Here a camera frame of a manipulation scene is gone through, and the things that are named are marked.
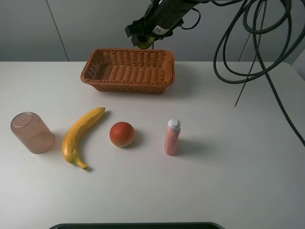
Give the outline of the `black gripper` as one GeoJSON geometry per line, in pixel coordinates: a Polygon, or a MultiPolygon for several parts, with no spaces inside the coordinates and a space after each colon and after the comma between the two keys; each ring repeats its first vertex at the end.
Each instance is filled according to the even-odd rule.
{"type": "Polygon", "coordinates": [[[155,41],[170,37],[183,16],[197,4],[196,0],[153,0],[143,17],[126,26],[125,33],[133,46],[145,44],[146,36],[153,36],[155,41]]]}

